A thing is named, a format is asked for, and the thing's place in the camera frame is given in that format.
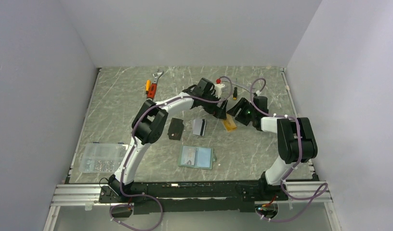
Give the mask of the aluminium rail frame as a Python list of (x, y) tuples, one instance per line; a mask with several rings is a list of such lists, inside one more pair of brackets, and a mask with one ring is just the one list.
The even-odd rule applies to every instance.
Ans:
[[(113, 206), (118, 204), (101, 204), (99, 203), (99, 195), (101, 187), (105, 184), (59, 184), (56, 186), (51, 201), (49, 215), (44, 226), (44, 230), (54, 230), (57, 215), (62, 206), (83, 206), (87, 210), (91, 210), (95, 205)], [(278, 201), (272, 205), (280, 205), (287, 203), (290, 209), (293, 208), (294, 198), (288, 198), (287, 201)]]

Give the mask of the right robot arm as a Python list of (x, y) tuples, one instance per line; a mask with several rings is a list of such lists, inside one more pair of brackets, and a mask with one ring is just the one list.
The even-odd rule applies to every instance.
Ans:
[(266, 182), (258, 186), (258, 195), (269, 200), (276, 194), (276, 186), (285, 181), (300, 163), (315, 158), (318, 153), (310, 120), (288, 115), (269, 114), (268, 99), (253, 96), (251, 101), (241, 98), (227, 111), (239, 123), (252, 125), (256, 130), (274, 133), (277, 136), (278, 157), (264, 172)]

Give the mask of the red adjustable wrench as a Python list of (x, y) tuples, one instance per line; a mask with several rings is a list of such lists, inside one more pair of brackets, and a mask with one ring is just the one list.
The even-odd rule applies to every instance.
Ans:
[(153, 100), (157, 91), (157, 83), (158, 80), (164, 75), (163, 70), (157, 70), (155, 73), (152, 74), (153, 79), (151, 80), (151, 86), (149, 88), (148, 94), (146, 94), (147, 99)]

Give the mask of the silver VIP card stack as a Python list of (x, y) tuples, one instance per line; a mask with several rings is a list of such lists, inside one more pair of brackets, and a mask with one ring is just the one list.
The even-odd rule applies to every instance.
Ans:
[(197, 118), (193, 120), (192, 134), (197, 136), (204, 136), (206, 129), (206, 120)]

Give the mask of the orange card stack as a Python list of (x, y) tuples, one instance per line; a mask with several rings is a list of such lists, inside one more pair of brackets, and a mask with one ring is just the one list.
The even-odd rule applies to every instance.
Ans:
[(237, 129), (237, 125), (235, 124), (233, 117), (229, 114), (226, 114), (226, 119), (223, 120), (223, 125), (227, 132)]

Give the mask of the single silver VIP card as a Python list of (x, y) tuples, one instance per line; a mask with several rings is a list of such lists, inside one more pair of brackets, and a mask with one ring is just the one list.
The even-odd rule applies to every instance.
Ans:
[(181, 153), (181, 165), (194, 166), (196, 160), (196, 147), (184, 146)]

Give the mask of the yellow handled screwdriver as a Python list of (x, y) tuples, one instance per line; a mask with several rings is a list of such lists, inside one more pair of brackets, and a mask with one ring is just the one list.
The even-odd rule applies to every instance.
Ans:
[(145, 84), (145, 94), (148, 94), (150, 86), (151, 86), (151, 80), (147, 80)]

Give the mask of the clear plastic bag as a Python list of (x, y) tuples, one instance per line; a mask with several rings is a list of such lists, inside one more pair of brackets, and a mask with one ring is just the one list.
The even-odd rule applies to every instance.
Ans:
[(82, 173), (114, 173), (120, 166), (129, 145), (124, 143), (87, 143), (80, 162)]

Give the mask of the green card holder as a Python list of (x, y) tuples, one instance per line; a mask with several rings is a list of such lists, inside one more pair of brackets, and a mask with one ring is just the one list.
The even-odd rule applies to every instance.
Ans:
[(216, 160), (216, 157), (214, 155), (214, 150), (212, 148), (196, 147), (197, 152), (196, 152), (195, 165), (194, 166), (186, 166), (186, 165), (181, 165), (181, 153), (182, 153), (183, 147), (184, 146), (182, 146), (180, 148), (179, 158), (178, 158), (178, 166), (212, 170), (213, 162)]

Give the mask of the black VIP card stack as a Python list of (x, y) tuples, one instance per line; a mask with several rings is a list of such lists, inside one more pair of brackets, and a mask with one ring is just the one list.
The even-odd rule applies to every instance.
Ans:
[(179, 118), (172, 118), (168, 129), (169, 140), (180, 141), (184, 131), (183, 120)]

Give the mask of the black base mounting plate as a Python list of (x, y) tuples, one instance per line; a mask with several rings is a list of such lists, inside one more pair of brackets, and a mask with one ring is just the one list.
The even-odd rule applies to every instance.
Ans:
[(261, 204), (287, 201), (280, 186), (264, 179), (236, 181), (135, 182), (126, 196), (108, 185), (101, 187), (99, 203), (131, 202), (134, 214), (159, 212), (226, 211), (254, 212)]

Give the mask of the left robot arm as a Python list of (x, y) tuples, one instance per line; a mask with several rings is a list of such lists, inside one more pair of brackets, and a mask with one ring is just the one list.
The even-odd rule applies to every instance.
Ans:
[(202, 78), (198, 84), (184, 89), (178, 95), (164, 101), (146, 100), (132, 123), (131, 142), (122, 163), (108, 179), (112, 196), (118, 202), (125, 202), (131, 195), (136, 170), (151, 144), (163, 134), (169, 116), (201, 106), (214, 116), (222, 112), (232, 91), (225, 96), (216, 94), (214, 84)]

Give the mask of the black yellow small screwdriver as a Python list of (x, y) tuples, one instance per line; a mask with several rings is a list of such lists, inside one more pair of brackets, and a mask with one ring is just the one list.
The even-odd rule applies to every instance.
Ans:
[(238, 88), (237, 88), (237, 78), (235, 79), (234, 82), (234, 90), (233, 90), (233, 100), (237, 100), (237, 96), (238, 96)]

